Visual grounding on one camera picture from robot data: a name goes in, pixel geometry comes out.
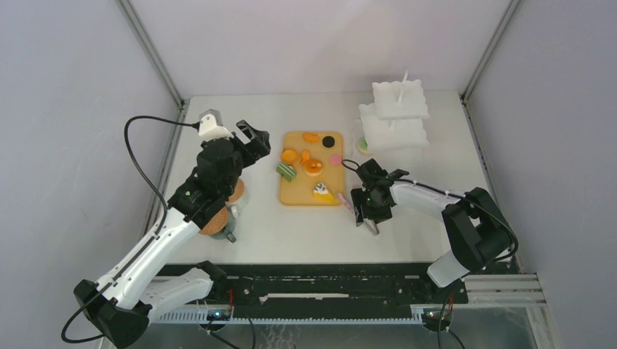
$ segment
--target white table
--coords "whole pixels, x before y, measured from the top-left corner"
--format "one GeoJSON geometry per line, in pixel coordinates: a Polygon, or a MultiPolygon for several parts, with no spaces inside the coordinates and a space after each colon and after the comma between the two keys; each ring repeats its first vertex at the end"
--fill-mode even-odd
{"type": "MultiPolygon", "coordinates": [[[[482,166],[456,91],[426,91],[431,118],[424,128],[429,142],[422,151],[374,154],[386,170],[405,169],[420,181],[438,188],[487,188],[482,166]]],[[[245,169],[249,204],[234,235],[235,244],[198,235],[182,246],[170,263],[364,263],[435,261],[449,248],[443,224],[411,208],[396,206],[394,218],[379,225],[373,236],[356,228],[343,206],[320,209],[290,208],[279,203],[279,175],[275,169],[283,135],[291,131],[338,131],[346,138],[345,155],[358,162],[369,159],[352,146],[358,104],[373,101],[372,93],[302,95],[203,96],[191,98],[186,122],[196,122],[207,109],[217,109],[223,123],[239,135],[235,123],[245,119],[270,132],[272,152],[245,169]]],[[[184,182],[201,150],[197,133],[185,128],[180,136],[167,196],[184,182]]],[[[347,197],[356,175],[348,172],[347,197]]]]}

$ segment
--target orange disc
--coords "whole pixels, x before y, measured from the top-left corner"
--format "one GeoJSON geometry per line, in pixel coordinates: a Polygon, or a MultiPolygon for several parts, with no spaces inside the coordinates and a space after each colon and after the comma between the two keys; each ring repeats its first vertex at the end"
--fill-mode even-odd
{"type": "Polygon", "coordinates": [[[214,235],[221,231],[229,219],[227,208],[223,207],[214,217],[203,227],[199,233],[203,235],[214,235]]]}
{"type": "Polygon", "coordinates": [[[304,172],[311,177],[319,176],[324,171],[324,164],[317,159],[309,159],[304,163],[304,172]]]}
{"type": "Polygon", "coordinates": [[[291,165],[298,160],[298,152],[293,149],[287,149],[281,154],[281,160],[284,163],[291,165]]]}

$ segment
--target orange cutting board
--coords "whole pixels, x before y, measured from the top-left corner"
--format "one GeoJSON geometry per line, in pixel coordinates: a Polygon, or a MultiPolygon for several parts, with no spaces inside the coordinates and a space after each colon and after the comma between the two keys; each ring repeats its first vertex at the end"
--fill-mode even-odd
{"type": "Polygon", "coordinates": [[[343,157],[343,136],[338,132],[312,132],[319,135],[319,142],[310,143],[302,138],[303,133],[287,133],[283,137],[283,150],[295,149],[298,154],[304,150],[311,152],[311,159],[320,160],[324,165],[324,171],[319,176],[311,177],[304,172],[303,165],[300,164],[300,159],[298,159],[291,165],[298,173],[294,180],[288,182],[281,177],[279,200],[281,204],[286,206],[338,206],[341,201],[337,194],[345,193],[345,168],[342,165],[332,165],[330,157],[332,155],[343,157]],[[327,136],[334,138],[334,146],[331,148],[322,144],[322,140],[327,136]],[[313,189],[320,182],[324,183],[328,191],[334,196],[333,203],[313,197],[313,189]]]}

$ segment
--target gray wall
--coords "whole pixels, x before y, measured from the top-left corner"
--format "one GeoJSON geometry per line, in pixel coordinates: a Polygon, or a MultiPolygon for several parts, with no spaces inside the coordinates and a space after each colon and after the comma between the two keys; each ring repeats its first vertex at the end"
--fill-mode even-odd
{"type": "MultiPolygon", "coordinates": [[[[124,122],[175,106],[113,1],[3,1],[0,87],[0,346],[66,348],[73,287],[128,252],[151,197],[124,122]]],[[[169,133],[135,125],[147,174],[169,133]]],[[[69,332],[94,334],[83,316],[69,332]]]]}
{"type": "Polygon", "coordinates": [[[508,2],[133,0],[184,97],[371,91],[405,69],[462,91],[508,2]]]}
{"type": "Polygon", "coordinates": [[[614,348],[617,2],[526,1],[472,97],[566,348],[614,348]]]}

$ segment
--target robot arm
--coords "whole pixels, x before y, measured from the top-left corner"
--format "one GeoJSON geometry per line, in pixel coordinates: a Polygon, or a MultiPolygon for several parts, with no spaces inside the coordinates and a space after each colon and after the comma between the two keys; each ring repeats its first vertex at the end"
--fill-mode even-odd
{"type": "Polygon", "coordinates": [[[484,189],[475,188],[464,193],[464,197],[436,190],[402,179],[409,172],[398,169],[388,173],[374,159],[360,165],[356,173],[363,185],[351,191],[357,225],[364,220],[380,223],[392,218],[391,208],[397,204],[443,221],[451,250],[426,271],[436,288],[481,270],[512,243],[505,218],[484,189]]]}
{"type": "Polygon", "coordinates": [[[116,347],[131,345],[151,321],[210,293],[212,271],[204,268],[215,268],[211,263],[163,284],[149,284],[171,255],[225,207],[242,170],[270,154],[268,132],[253,129],[246,121],[236,125],[249,137],[248,143],[222,126],[217,111],[206,112],[199,122],[205,141],[197,166],[163,208],[166,220],[161,218],[96,282],[82,280],[75,287],[85,316],[116,347]]]}

